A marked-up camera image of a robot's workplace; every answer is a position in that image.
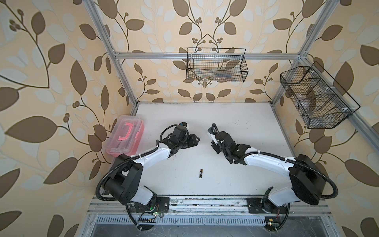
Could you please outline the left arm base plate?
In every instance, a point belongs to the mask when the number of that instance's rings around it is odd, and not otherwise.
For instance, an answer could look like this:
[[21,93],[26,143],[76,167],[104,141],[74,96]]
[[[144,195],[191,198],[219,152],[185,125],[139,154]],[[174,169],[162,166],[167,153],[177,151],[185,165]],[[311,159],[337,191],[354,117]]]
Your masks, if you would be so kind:
[[167,213],[169,211],[170,198],[169,197],[155,197],[148,204],[142,205],[140,203],[133,203],[130,208],[132,212],[143,213]]

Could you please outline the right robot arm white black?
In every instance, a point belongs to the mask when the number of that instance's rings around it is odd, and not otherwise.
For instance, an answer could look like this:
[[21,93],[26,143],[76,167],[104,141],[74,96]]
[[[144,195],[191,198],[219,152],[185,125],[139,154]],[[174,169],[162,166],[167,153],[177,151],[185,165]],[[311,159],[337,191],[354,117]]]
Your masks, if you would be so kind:
[[261,206],[267,211],[300,201],[318,205],[321,199],[333,199],[339,194],[337,185],[308,156],[283,157],[237,144],[215,126],[208,129],[208,134],[214,151],[223,154],[230,164],[263,168],[284,178],[285,187],[269,187],[263,195]]

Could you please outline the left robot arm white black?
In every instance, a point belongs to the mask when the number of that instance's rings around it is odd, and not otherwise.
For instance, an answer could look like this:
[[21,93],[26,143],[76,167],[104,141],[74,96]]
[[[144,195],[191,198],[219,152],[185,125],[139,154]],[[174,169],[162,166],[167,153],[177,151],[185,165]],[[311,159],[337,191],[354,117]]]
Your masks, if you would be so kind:
[[160,137],[154,148],[129,157],[125,154],[115,158],[109,171],[100,179],[95,196],[101,201],[118,201],[121,204],[132,202],[141,205],[156,205],[157,195],[140,181],[144,170],[166,160],[179,150],[198,145],[200,138],[190,134],[186,123],[173,124],[172,133]]

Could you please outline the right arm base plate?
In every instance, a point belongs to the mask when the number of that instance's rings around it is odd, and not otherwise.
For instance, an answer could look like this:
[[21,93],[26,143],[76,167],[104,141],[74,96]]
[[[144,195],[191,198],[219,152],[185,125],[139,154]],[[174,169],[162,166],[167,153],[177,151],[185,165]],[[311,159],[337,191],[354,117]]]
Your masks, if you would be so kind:
[[287,205],[276,206],[267,198],[250,197],[246,199],[250,214],[286,214]]

